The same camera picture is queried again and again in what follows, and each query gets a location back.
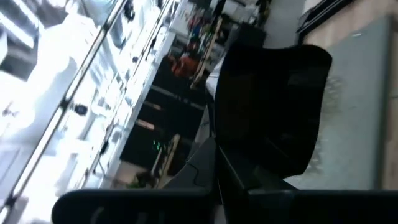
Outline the long ceiling light bar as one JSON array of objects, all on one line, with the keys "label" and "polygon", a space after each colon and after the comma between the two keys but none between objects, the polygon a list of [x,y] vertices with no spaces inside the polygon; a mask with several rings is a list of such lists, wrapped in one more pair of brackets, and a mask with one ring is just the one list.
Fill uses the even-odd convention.
[{"label": "long ceiling light bar", "polygon": [[26,98],[22,102],[22,107],[31,109],[35,118],[24,130],[0,141],[0,172],[5,173],[0,182],[0,214],[4,209],[12,209],[26,187],[56,128],[71,107],[72,98],[127,1],[116,1],[74,75],[69,78],[57,77],[40,98]]}]

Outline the black wavy square plate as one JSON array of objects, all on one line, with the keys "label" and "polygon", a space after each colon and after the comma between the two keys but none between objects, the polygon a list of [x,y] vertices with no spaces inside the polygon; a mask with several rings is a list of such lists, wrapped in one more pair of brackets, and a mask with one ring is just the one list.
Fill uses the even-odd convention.
[{"label": "black wavy square plate", "polygon": [[216,140],[279,177],[304,173],[317,142],[332,56],[316,45],[233,44],[215,93]]}]

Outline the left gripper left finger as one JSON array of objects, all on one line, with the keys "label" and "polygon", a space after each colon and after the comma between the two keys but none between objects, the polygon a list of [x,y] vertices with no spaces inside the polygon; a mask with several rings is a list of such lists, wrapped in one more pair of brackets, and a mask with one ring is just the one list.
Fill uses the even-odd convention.
[{"label": "left gripper left finger", "polygon": [[216,142],[208,138],[161,189],[82,189],[61,196],[53,224],[214,224]]}]

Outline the mint green perforated metal shelf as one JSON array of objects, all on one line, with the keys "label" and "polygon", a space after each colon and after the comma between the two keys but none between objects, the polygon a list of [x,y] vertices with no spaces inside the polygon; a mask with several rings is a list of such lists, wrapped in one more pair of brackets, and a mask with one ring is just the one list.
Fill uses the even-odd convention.
[{"label": "mint green perforated metal shelf", "polygon": [[392,17],[382,16],[328,47],[333,63],[317,145],[298,189],[376,188],[389,74]]}]

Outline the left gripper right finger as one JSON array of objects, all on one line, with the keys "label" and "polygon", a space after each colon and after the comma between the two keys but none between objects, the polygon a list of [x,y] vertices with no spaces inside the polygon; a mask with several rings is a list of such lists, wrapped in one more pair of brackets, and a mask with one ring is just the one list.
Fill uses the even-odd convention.
[{"label": "left gripper right finger", "polygon": [[398,224],[396,190],[300,190],[217,149],[226,224]]}]

